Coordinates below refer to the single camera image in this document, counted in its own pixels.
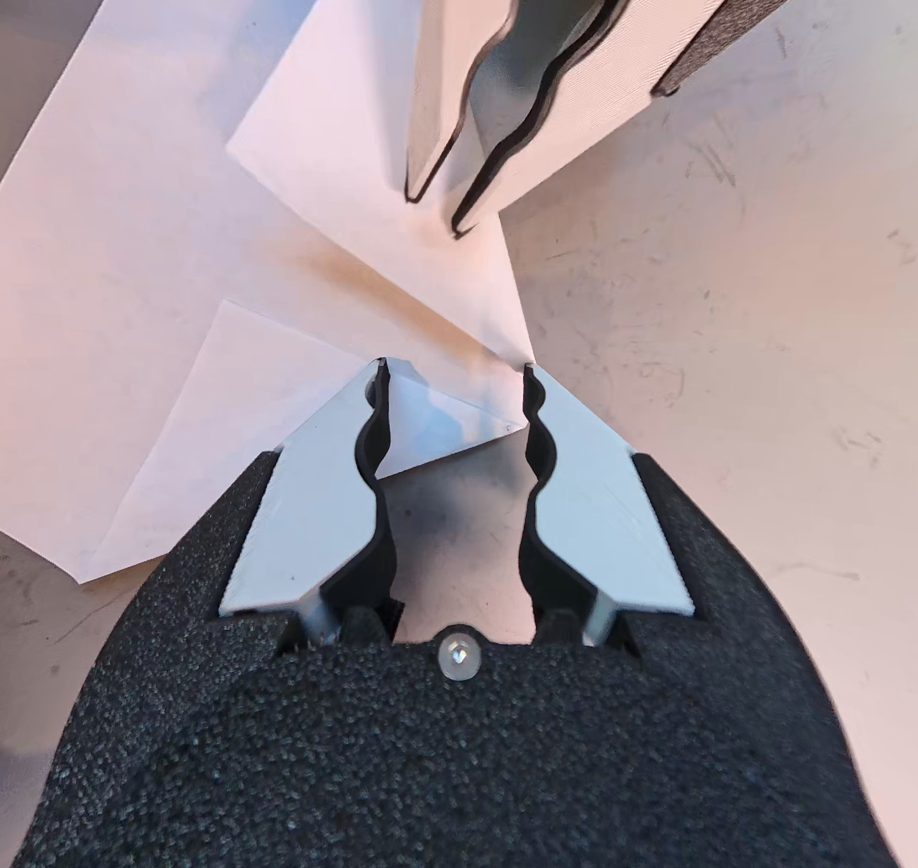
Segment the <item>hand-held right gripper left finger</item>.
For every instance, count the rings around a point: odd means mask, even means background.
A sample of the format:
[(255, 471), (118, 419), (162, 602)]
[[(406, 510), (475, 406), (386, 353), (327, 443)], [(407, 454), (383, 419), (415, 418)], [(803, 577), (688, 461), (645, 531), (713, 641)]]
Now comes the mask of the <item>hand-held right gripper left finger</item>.
[(376, 476), (390, 382), (374, 359), (276, 450), (220, 617), (293, 614), (313, 645), (393, 642), (396, 548)]

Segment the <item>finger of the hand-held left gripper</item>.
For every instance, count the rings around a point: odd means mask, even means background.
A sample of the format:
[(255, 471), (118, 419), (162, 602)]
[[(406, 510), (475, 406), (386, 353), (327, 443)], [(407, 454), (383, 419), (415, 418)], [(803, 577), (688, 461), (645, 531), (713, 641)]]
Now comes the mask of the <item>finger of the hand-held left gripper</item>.
[(534, 103), (489, 153), (453, 213), (463, 235), (645, 108), (724, 0), (603, 0), (545, 68)]
[(476, 72), (510, 31), (520, 0), (423, 0), (407, 132), (405, 197), (417, 203), (464, 125)]

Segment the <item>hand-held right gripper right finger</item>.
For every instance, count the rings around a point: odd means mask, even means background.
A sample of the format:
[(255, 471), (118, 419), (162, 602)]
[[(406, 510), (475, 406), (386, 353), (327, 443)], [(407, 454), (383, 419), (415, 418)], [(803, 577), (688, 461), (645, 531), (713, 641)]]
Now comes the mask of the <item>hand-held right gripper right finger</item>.
[(534, 364), (523, 371), (522, 408), (535, 483), (520, 577), (534, 645), (602, 646), (622, 613), (693, 616), (634, 449)]

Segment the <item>white paper sheet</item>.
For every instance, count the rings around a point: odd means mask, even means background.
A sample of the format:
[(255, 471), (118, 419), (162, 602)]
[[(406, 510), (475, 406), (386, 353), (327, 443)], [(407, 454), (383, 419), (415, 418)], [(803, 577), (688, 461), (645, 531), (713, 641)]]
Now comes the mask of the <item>white paper sheet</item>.
[(2, 180), (3, 533), (161, 556), (377, 357), (382, 476), (523, 426), (500, 220), (444, 217), (475, 129), (403, 197), (421, 2), (102, 0)]

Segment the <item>grey desk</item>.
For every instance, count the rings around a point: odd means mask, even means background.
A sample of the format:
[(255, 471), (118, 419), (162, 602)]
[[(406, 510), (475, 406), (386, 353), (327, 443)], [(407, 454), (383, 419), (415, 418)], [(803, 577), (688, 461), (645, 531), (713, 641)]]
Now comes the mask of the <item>grey desk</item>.
[[(2, 171), (101, 0), (2, 0)], [(755, 567), (916, 866), (916, 0), (791, 0), (506, 209), (536, 360)], [(386, 484), (397, 640), (533, 633), (524, 432)], [(159, 560), (72, 579), (2, 533), (2, 866)]]

